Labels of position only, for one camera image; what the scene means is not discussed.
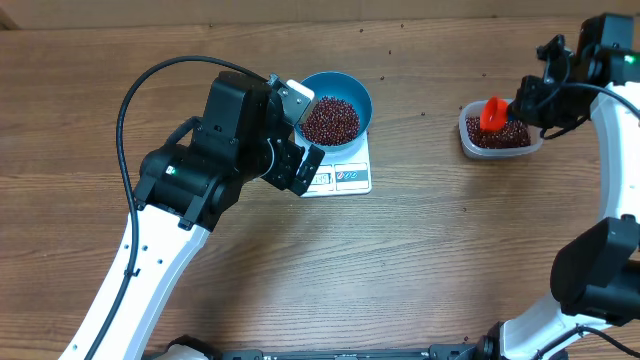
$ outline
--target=red plastic spoon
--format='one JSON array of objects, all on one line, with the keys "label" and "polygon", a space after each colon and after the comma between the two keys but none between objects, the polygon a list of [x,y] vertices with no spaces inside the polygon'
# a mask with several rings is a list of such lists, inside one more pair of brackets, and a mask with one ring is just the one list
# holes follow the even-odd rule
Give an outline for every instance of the red plastic spoon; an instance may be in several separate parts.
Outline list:
[{"label": "red plastic spoon", "polygon": [[492,97],[487,101],[487,105],[480,115],[480,130],[500,131],[507,124],[507,107],[509,104],[497,97]]}]

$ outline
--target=scale label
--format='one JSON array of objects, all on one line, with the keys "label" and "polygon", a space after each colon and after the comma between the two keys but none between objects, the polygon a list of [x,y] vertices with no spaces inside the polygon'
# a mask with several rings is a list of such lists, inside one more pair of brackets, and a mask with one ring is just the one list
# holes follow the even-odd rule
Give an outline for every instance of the scale label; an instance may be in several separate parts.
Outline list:
[{"label": "scale label", "polygon": [[341,183],[347,181],[369,181],[369,172],[367,170],[336,172],[336,182]]},{"label": "scale label", "polygon": [[367,189],[369,168],[366,163],[336,165],[336,190]]}]

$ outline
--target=wood grain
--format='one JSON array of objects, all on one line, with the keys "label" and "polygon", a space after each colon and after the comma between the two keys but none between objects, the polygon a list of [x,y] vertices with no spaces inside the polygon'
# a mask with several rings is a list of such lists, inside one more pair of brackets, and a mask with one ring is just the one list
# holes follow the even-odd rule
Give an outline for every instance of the wood grain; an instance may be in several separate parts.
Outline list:
[{"label": "wood grain", "polygon": [[[177,284],[150,350],[184,333],[222,349],[475,341],[549,290],[556,252],[596,221],[599,162],[591,125],[532,156],[471,161],[459,107],[514,96],[541,72],[535,46],[564,33],[575,47],[582,20],[1,33],[0,358],[54,359],[75,334],[125,225],[120,102],[144,70],[185,54],[285,78],[356,76],[375,104],[374,189],[302,200],[247,184]],[[202,112],[219,70],[171,67],[136,94],[125,125],[134,181],[142,157]],[[610,333],[640,347],[636,324]],[[570,352],[624,358],[595,339]]]},{"label": "wood grain", "polygon": [[637,0],[0,0],[21,29],[633,15]]}]

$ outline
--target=plastic container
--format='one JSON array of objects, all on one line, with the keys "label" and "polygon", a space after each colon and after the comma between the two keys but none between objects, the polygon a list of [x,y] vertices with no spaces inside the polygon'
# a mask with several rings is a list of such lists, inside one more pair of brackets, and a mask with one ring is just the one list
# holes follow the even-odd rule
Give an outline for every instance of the plastic container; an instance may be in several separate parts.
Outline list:
[{"label": "plastic container", "polygon": [[[505,99],[505,101],[511,103],[513,100]],[[464,150],[465,155],[472,159],[494,160],[531,154],[532,152],[540,149],[543,140],[540,137],[540,128],[535,126],[529,126],[529,135],[531,136],[531,145],[529,146],[510,149],[484,149],[472,143],[471,139],[469,139],[466,119],[467,117],[480,116],[486,103],[487,100],[476,101],[467,105],[467,107],[465,107],[460,113],[460,140],[462,141],[462,149]]]},{"label": "plastic container", "polygon": [[[326,71],[309,76],[302,80],[301,84],[313,90],[318,101],[324,96],[328,96],[350,103],[360,118],[360,130],[358,130],[358,135],[355,139],[337,146],[314,145],[324,150],[325,153],[336,153],[346,150],[356,143],[361,143],[360,140],[362,140],[363,134],[367,133],[373,118],[373,101],[367,88],[360,81],[351,75],[341,72]],[[311,144],[311,141],[302,135],[299,124],[296,125],[295,131],[301,139]]]}]

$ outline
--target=container of beans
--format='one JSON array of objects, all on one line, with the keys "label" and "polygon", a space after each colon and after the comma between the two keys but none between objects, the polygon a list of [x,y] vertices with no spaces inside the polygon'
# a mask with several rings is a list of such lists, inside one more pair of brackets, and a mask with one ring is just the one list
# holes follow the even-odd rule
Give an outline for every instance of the container of beans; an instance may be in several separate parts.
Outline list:
[{"label": "container of beans", "polygon": [[328,71],[309,76],[302,85],[318,99],[309,117],[295,127],[296,133],[326,153],[337,153],[364,141],[373,102],[367,89],[353,76]]},{"label": "container of beans", "polygon": [[480,130],[480,114],[487,101],[476,101],[460,113],[460,139],[465,155],[472,159],[506,159],[530,154],[542,146],[540,129],[519,120],[508,121],[497,132]]}]

